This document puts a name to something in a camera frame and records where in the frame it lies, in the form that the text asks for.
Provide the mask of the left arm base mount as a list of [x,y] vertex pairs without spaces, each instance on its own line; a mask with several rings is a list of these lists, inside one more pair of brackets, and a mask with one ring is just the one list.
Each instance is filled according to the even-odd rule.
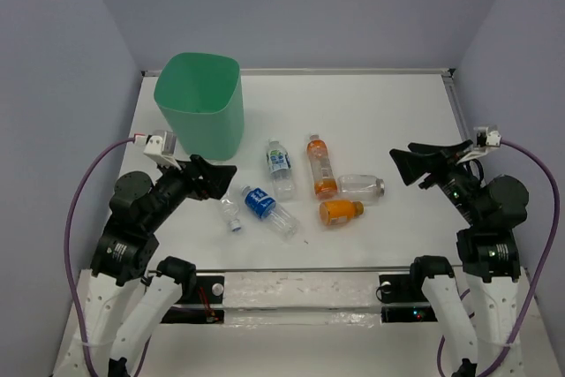
[[224,289],[224,275],[198,273],[195,288],[190,293],[183,293],[165,313],[161,324],[223,324]]

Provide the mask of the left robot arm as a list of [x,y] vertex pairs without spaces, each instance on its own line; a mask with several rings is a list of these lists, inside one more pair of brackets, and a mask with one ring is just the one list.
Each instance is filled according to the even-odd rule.
[[91,260],[85,299],[73,299],[79,327],[56,376],[130,376],[167,311],[195,291],[196,267],[167,257],[153,276],[147,267],[158,248],[159,227],[185,201],[219,200],[237,173],[198,155],[159,165],[157,180],[142,171],[122,175],[111,214]]

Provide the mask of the blue label plastic bottle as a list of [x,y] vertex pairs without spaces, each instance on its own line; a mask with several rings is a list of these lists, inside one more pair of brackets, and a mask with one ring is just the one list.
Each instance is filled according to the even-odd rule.
[[298,231],[298,220],[274,197],[259,187],[244,186],[241,195],[246,207],[283,238],[292,238]]

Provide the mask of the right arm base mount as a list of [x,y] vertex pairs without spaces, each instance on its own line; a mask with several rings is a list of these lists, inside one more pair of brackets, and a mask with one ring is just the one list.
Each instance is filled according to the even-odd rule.
[[409,274],[379,275],[375,296],[380,302],[381,321],[385,324],[436,322],[431,304]]

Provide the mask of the clear bottle blue-white cap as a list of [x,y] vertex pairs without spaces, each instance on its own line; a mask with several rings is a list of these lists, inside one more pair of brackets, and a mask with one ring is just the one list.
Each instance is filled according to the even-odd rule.
[[240,208],[238,203],[228,194],[220,199],[221,216],[231,232],[238,232],[242,229],[239,220]]

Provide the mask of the white green label bottle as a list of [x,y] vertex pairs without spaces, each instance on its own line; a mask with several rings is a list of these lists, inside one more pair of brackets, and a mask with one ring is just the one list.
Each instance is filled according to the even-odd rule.
[[278,139],[269,139],[266,151],[267,167],[275,197],[279,201],[293,200],[295,183],[287,149]]

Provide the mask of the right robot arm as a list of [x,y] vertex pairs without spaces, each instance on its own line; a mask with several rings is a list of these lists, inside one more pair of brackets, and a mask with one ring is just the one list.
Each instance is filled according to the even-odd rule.
[[456,248],[469,285],[474,316],[449,293],[453,272],[443,257],[421,256],[406,278],[408,292],[428,299],[451,344],[458,376],[522,376],[519,329],[529,305],[517,299],[521,264],[513,230],[525,222],[529,193],[516,178],[501,175],[485,184],[465,167],[502,144],[497,131],[453,146],[409,144],[389,154],[406,185],[437,186],[468,223]]

